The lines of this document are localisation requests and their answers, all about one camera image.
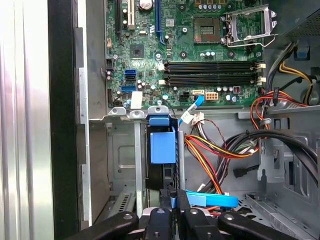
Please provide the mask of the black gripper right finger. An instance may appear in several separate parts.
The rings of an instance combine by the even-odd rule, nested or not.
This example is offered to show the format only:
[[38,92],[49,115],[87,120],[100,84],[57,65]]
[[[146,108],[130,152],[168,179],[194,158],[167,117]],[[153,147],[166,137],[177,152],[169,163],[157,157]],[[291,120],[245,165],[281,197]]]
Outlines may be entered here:
[[203,210],[190,206],[185,190],[176,190],[178,229],[181,240],[294,240],[276,229],[234,211],[220,214],[216,223]]

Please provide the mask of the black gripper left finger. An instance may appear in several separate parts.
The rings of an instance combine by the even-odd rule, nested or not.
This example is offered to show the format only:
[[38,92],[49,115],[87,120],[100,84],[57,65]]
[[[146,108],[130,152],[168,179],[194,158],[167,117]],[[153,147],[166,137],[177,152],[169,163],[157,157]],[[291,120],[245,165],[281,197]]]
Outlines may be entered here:
[[173,214],[171,193],[160,190],[159,207],[149,207],[142,216],[123,211],[80,232],[68,240],[171,240],[173,238]]

